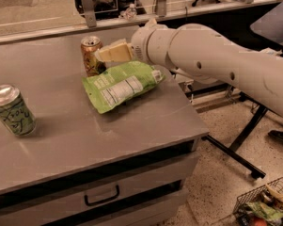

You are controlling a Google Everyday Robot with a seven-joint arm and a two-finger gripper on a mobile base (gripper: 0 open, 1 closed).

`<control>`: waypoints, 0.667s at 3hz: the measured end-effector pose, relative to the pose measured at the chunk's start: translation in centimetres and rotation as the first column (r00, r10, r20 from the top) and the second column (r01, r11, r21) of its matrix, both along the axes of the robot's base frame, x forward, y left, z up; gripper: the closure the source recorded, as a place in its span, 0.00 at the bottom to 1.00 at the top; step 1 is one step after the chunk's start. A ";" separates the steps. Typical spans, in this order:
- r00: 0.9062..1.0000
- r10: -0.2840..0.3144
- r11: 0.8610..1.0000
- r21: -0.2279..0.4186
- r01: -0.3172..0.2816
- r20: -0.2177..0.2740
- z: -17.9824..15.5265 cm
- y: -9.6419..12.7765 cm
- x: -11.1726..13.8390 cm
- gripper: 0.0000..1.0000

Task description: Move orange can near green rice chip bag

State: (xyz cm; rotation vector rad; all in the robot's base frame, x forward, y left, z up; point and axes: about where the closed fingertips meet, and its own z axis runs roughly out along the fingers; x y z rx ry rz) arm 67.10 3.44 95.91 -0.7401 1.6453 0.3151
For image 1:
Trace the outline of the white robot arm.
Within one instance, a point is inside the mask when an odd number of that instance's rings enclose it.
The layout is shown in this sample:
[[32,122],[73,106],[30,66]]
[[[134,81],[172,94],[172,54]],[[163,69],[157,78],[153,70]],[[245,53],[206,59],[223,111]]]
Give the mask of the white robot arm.
[[283,117],[283,57],[248,50],[202,24],[177,29],[150,20],[130,40],[95,52],[104,62],[133,58],[198,82],[223,81]]

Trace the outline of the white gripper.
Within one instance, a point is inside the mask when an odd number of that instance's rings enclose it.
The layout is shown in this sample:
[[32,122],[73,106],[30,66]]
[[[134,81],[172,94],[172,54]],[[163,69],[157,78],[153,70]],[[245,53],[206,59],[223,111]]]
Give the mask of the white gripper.
[[95,57],[102,62],[126,62],[133,58],[134,52],[134,56],[138,60],[151,63],[149,42],[157,29],[157,25],[155,19],[150,19],[144,26],[139,27],[134,32],[131,38],[131,44],[125,39],[117,40],[97,50]]

